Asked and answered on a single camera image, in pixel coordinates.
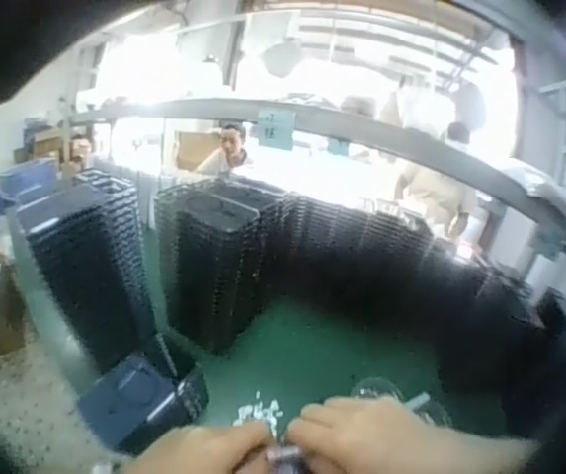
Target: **worker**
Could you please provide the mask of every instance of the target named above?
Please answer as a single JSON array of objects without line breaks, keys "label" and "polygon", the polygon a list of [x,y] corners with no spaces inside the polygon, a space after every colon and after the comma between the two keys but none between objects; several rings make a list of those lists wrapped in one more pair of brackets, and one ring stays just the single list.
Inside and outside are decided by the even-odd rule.
[{"label": "worker", "polygon": [[[288,428],[313,474],[513,474],[537,449],[428,425],[393,398],[333,398],[304,407]],[[189,427],[158,439],[124,474],[266,474],[274,444],[261,422],[227,429]]]},{"label": "worker", "polygon": [[[447,128],[445,142],[466,153],[469,130],[464,124],[454,122]],[[472,188],[443,173],[412,162],[403,166],[394,198],[415,210],[422,209],[432,227],[438,226],[443,236],[454,242],[464,232],[469,215],[478,206],[476,192]]]},{"label": "worker", "polygon": [[224,126],[221,130],[221,146],[197,166],[195,172],[216,176],[246,164],[245,137],[243,125],[231,123]]}]

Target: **man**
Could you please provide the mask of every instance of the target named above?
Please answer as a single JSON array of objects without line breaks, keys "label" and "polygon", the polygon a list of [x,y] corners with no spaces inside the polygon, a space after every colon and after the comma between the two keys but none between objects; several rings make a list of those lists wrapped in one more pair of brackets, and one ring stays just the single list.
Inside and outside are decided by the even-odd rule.
[{"label": "man", "polygon": [[197,166],[195,172],[216,176],[243,166],[248,160],[244,148],[245,137],[243,125],[231,123],[224,126],[221,130],[221,146]]},{"label": "man", "polygon": [[[466,152],[469,130],[462,123],[452,123],[447,129],[446,143]],[[478,206],[475,191],[467,185],[411,162],[401,170],[394,197],[406,206],[414,203],[421,207],[432,227],[440,226],[445,237],[452,241],[459,239],[467,227],[469,214]]]}]

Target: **green workbench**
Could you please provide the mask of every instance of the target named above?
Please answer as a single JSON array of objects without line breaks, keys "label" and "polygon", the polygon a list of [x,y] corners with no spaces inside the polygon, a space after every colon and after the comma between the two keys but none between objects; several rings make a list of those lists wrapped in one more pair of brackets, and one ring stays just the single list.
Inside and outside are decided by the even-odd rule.
[{"label": "green workbench", "polygon": [[[18,280],[40,341],[74,390],[83,393],[96,381],[97,372],[40,280],[25,241],[12,225],[11,231]],[[159,256],[151,231],[145,234],[144,244],[158,325],[165,328]],[[443,393],[431,348],[403,335],[354,328],[298,301],[282,298],[272,303],[224,356],[190,348],[179,335],[170,335],[189,347],[202,366],[210,404],[201,422],[207,425],[231,425],[238,408],[255,403],[260,392],[266,405],[278,401],[283,412],[280,429],[305,404],[348,395],[357,381],[382,376],[394,382],[406,398],[429,392],[445,406],[457,428],[483,435],[504,432],[497,399]]]}]

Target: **tiled floor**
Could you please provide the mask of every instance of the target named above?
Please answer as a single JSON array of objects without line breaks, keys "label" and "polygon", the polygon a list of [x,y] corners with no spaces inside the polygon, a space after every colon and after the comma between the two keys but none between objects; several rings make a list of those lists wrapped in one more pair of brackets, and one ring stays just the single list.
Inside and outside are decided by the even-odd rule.
[{"label": "tiled floor", "polygon": [[34,331],[0,356],[0,445],[27,473],[89,473],[113,456],[85,429],[74,394]]}]

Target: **blue plastic bin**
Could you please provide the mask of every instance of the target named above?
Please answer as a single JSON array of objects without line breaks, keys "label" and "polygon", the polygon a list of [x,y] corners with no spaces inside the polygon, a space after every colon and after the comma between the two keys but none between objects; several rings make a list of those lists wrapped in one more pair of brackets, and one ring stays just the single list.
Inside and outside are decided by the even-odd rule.
[{"label": "blue plastic bin", "polygon": [[21,165],[0,174],[0,196],[14,200],[25,190],[50,184],[57,179],[55,160],[42,158]]}]

